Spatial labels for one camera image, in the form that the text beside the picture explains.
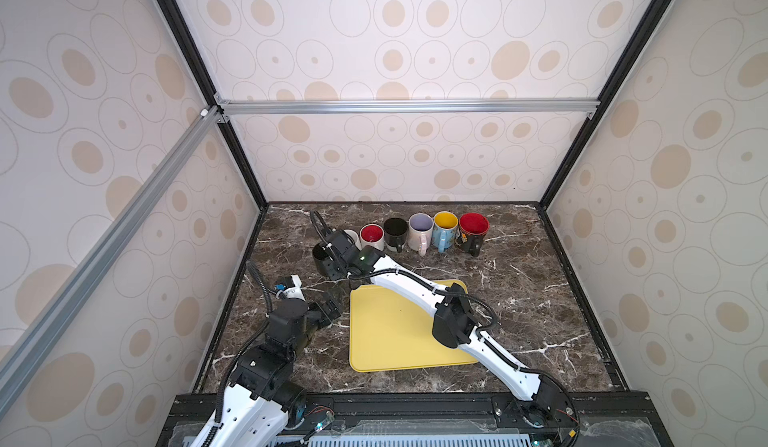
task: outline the silver metal bar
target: silver metal bar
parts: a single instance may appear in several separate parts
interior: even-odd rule
[[[475,98],[402,101],[234,101],[221,107],[228,116],[254,114],[373,114],[405,112],[594,112],[596,98]]]
[[[38,367],[91,297],[104,275],[165,194],[195,148],[221,115],[208,107],[204,117],[187,129],[149,179],[134,195],[91,253],[78,265],[48,309],[27,329],[13,355],[0,369],[0,419],[14,404]]]

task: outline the robotic arm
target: robotic arm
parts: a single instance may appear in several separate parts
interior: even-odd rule
[[[315,249],[327,255],[325,272],[331,279],[370,279],[371,283],[388,288],[424,309],[434,319],[432,336],[443,345],[461,349],[475,357],[496,375],[518,400],[510,403],[526,423],[543,427],[556,417],[556,412],[574,416],[572,445],[578,438],[578,414],[567,390],[551,375],[529,369],[496,342],[488,330],[498,324],[498,318],[482,300],[466,293],[458,285],[445,287],[405,269],[381,250],[366,246],[359,250],[343,230],[332,231],[320,214],[312,212],[312,225],[321,242]],[[265,298],[268,296],[264,282]],[[233,359],[231,375],[225,375],[211,416],[191,447],[264,447],[285,428],[303,421],[306,398],[304,390],[288,381],[293,372],[293,360],[311,341],[321,327],[330,325],[340,316],[340,308],[330,296],[324,303],[308,304],[297,287],[286,289],[281,305],[269,316],[266,341],[249,348]],[[476,303],[490,316],[491,323],[481,325],[470,304]],[[257,332],[251,337],[251,343]],[[303,441],[324,429],[333,421],[331,414],[314,426]]]

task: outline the white mug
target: white mug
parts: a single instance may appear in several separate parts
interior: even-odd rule
[[[344,232],[347,232],[353,241],[355,241],[355,247],[357,247],[358,250],[362,249],[362,245],[360,244],[360,237],[357,237],[357,232],[352,231],[351,229],[344,229]]]
[[[360,229],[360,242],[363,247],[372,245],[379,250],[384,250],[384,229],[378,223],[369,223]]]
[[[427,248],[432,242],[432,228],[435,222],[427,214],[413,214],[408,219],[408,247],[418,251],[418,255],[424,257]]]

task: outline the patterned wallpaper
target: patterned wallpaper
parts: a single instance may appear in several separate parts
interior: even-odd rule
[[[256,205],[214,128],[0,423],[0,447],[154,447],[187,393]]]
[[[678,447],[768,439],[768,0],[679,0],[550,215]]]
[[[0,0],[0,359],[203,105],[152,0]]]
[[[270,201],[537,201],[583,112],[234,116]]]
[[[649,0],[179,0],[238,100],[587,97]]]

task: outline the marble tabletop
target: marble tabletop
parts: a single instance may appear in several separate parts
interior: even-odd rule
[[[393,258],[430,279],[460,279],[471,293],[495,310],[501,326],[492,336],[530,367],[544,369],[576,391],[612,390],[587,324],[571,293],[558,259],[532,206],[512,204],[271,204],[252,258],[267,281],[298,274],[307,300],[321,299],[335,287],[343,292],[344,312],[315,335],[294,365],[294,383],[308,392],[503,392],[500,380],[480,363],[429,369],[358,373],[350,367],[350,288],[323,279],[312,262],[317,243],[310,210],[322,213],[331,227],[360,231],[365,224],[390,217],[408,219],[416,212],[458,216],[479,212],[491,223],[479,257],[455,247],[425,257],[406,250]],[[249,278],[240,285],[226,322],[204,392],[213,393],[238,347],[264,319],[261,291]]]

